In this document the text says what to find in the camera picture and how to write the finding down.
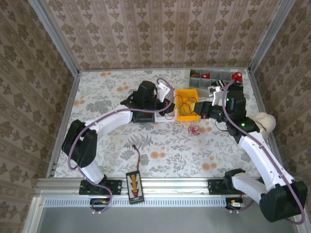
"gray parts organizer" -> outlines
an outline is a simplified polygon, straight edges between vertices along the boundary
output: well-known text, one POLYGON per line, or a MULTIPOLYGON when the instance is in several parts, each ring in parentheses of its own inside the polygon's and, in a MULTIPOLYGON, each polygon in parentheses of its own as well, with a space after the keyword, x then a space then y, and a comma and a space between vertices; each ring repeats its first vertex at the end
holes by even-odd
POLYGON ((208 97, 208 87, 211 86, 211 84, 218 80, 223 80, 225 84, 228 84, 231 81, 232 74, 235 74, 236 72, 230 72, 230 71, 220 71, 220 70, 212 70, 212 69, 190 69, 190 72, 194 70, 197 74, 197 78, 192 78, 189 76, 189 88, 195 88, 198 91, 199 97, 208 97), (210 79, 202 79, 201 76, 209 74, 210 79))

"patterned wall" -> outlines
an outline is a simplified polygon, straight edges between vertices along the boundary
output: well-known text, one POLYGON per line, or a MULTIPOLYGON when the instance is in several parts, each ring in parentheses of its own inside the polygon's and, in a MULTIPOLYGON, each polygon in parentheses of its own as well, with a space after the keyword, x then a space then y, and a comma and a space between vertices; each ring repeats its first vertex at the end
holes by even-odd
POLYGON ((281 0, 44 0, 80 69, 247 66, 281 0))
POLYGON ((0 1, 0 232, 19 232, 45 177, 72 75, 33 8, 0 1))
POLYGON ((311 210, 311 1, 297 0, 255 72, 287 169, 309 187, 311 210))

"yellow bin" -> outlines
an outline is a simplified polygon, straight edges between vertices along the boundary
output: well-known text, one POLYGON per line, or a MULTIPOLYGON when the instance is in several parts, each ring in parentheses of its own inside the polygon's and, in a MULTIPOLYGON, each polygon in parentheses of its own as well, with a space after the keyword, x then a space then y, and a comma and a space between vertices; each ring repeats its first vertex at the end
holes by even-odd
POLYGON ((200 117, 196 113, 192 112, 191 109, 191 104, 199 101, 197 90, 177 89, 175 94, 177 121, 198 121, 200 117))

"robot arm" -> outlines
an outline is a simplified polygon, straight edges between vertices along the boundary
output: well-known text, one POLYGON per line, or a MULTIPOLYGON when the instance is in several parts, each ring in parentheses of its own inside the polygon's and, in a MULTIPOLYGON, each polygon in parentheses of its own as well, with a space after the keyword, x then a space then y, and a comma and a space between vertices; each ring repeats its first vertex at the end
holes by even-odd
MULTIPOLYGON (((168 100, 165 99, 165 96, 170 93, 171 89, 161 82, 157 82, 157 84, 158 87, 156 88, 154 83, 143 81, 138 90, 122 101, 121 105, 114 110, 85 123, 79 120, 72 122, 62 145, 62 150, 66 155, 69 155, 78 134, 85 127, 88 128, 75 145, 71 159, 76 162, 79 171, 91 182, 104 185, 107 180, 107 177, 102 173, 95 161, 97 142, 117 127, 131 122, 133 113, 137 112, 137 110, 161 110, 167 105, 168 100)), ((160 112, 160 114, 169 113, 173 109, 174 104, 172 104, 172 107, 160 112)))
POLYGON ((277 170, 282 171, 282 176, 289 182, 302 206, 305 205, 307 186, 302 181, 296 182, 282 167, 267 147, 256 123, 246 117, 246 99, 243 93, 241 91, 227 92, 225 109, 230 119, 258 140, 261 146, 251 137, 237 130, 230 123, 224 114, 222 106, 217 105, 220 95, 214 93, 214 96, 213 102, 204 101, 196 103, 193 108, 194 112, 200 115, 201 118, 212 118, 218 122, 225 122, 228 133, 235 138, 236 142, 251 157, 264 181, 263 184, 247 175, 244 170, 235 169, 225 173, 223 184, 220 185, 217 191, 224 192, 224 194, 230 194, 236 190, 242 191, 260 205, 263 215, 270 222, 300 214, 301 212, 297 202, 277 170), (267 154, 263 151, 263 147, 268 151, 275 165, 267 157, 267 154))

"black mounting plate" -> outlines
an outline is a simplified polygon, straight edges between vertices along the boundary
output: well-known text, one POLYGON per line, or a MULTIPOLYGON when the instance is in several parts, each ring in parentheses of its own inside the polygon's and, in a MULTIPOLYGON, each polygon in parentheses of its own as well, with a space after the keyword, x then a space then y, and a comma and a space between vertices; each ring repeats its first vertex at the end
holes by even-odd
MULTIPOLYGON (((113 195, 121 195, 122 180, 107 180, 105 186, 109 188, 113 195)), ((109 195, 105 189, 98 193, 98 189, 91 185, 87 180, 82 180, 80 183, 79 195, 109 195)))
POLYGON ((228 195, 228 194, 237 194, 241 195, 242 192, 239 190, 226 190, 222 187, 223 179, 211 179, 208 180, 208 192, 210 195, 228 195))

